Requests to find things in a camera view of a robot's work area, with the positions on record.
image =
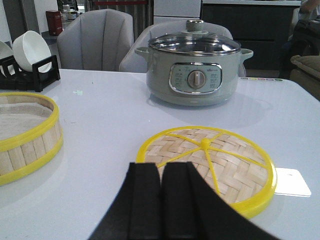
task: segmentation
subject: stainless steel trim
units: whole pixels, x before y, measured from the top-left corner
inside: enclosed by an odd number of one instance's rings
[[[214,89],[213,91],[206,91],[206,92],[200,92],[200,91],[181,91],[177,88],[175,88],[172,83],[171,83],[171,79],[172,79],[172,74],[173,74],[173,69],[175,67],[175,65],[205,65],[205,66],[216,66],[220,69],[220,78],[221,78],[221,82],[220,85]],[[207,63],[207,62],[176,62],[174,64],[172,64],[171,68],[170,68],[170,73],[169,73],[169,79],[168,79],[168,84],[170,86],[170,88],[176,92],[176,93],[180,93],[180,94],[186,94],[186,95],[208,95],[208,94],[212,94],[214,92],[216,92],[217,90],[219,90],[219,88],[222,85],[222,81],[223,81],[223,76],[222,76],[222,67],[220,64],[218,63]]]

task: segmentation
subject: bamboo steamer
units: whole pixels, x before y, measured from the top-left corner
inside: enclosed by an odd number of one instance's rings
[[[169,162],[193,163],[207,184],[246,218],[262,212],[276,189],[277,174],[268,154],[236,133],[186,126],[162,131],[139,149],[137,163],[155,163],[160,176]]]
[[[27,123],[19,123],[18,126],[21,129],[16,129],[16,127],[12,129],[18,134],[4,139],[0,138],[0,186],[41,168],[58,153],[63,144],[59,109],[51,98],[29,92],[0,93],[0,117],[1,114],[6,117],[3,114],[8,114],[11,108],[15,109],[10,115],[12,118],[15,116],[21,118],[21,114],[32,116],[39,111],[49,113],[45,118],[42,116],[43,121],[32,128],[24,129]]]

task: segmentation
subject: gray chair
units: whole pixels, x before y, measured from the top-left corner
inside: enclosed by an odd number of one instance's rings
[[[133,19],[113,9],[88,11],[57,38],[63,69],[118,71],[134,43]]]
[[[130,51],[121,61],[119,72],[146,73],[147,62],[142,56],[135,53],[135,49],[139,47],[147,47],[149,40],[152,38],[156,38],[165,34],[178,33],[184,29],[186,29],[186,20],[162,22],[147,27],[140,34]],[[203,30],[233,39],[230,31],[224,26],[205,22]],[[246,69],[243,64],[239,67],[239,76],[246,76]]]

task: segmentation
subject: dark cabinet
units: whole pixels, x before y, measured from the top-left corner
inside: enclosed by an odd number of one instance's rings
[[[204,4],[202,19],[230,30],[242,48],[254,51],[247,69],[278,70],[281,47],[288,41],[293,10],[297,6]]]

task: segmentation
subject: dish rack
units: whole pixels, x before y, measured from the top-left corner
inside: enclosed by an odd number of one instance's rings
[[[51,63],[48,72],[39,72],[39,67]],[[14,74],[10,74],[8,67],[13,66]],[[52,55],[32,65],[32,72],[19,68],[14,56],[0,59],[0,89],[2,90],[34,90],[41,92],[45,87],[60,79],[57,56]]]

